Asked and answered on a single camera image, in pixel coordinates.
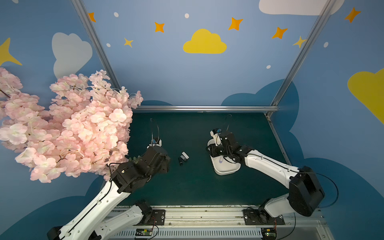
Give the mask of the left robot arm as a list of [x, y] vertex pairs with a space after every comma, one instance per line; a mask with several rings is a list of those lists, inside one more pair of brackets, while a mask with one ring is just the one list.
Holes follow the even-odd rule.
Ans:
[[119, 164], [99, 194], [69, 223], [50, 229], [48, 239], [107, 240], [128, 226], [147, 224], [153, 209], [144, 200], [113, 218], [106, 216], [156, 174], [167, 173], [170, 160], [168, 152], [155, 145], [136, 160]]

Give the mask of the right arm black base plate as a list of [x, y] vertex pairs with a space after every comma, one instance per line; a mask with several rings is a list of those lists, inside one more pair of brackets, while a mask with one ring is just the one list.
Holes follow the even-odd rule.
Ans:
[[260, 212], [259, 210], [256, 210], [250, 207], [243, 209], [243, 218], [247, 226], [285, 225], [285, 221], [283, 217], [273, 218], [269, 216], [268, 213], [265, 211]]

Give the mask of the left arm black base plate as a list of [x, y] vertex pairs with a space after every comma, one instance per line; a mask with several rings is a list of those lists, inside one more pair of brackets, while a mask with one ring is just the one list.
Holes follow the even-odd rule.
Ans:
[[155, 209], [151, 210], [148, 213], [145, 213], [142, 220], [137, 224], [137, 226], [163, 226], [166, 219], [166, 210]]

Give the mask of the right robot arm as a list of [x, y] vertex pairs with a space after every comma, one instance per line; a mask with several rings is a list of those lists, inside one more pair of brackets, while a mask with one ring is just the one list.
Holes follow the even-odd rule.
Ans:
[[240, 145], [230, 131], [214, 129], [210, 135], [207, 151], [217, 175], [230, 175], [246, 166], [288, 189], [287, 194], [267, 199], [259, 206], [257, 215], [262, 222], [291, 213], [310, 217], [325, 198], [321, 183], [311, 168], [287, 165], [247, 145]]

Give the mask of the white rectangular usb drive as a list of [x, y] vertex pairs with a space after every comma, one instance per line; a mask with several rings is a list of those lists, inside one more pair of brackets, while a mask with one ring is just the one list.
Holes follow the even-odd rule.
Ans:
[[189, 158], [190, 158], [185, 152], [182, 152], [182, 155], [183, 155], [186, 159], [189, 159]]

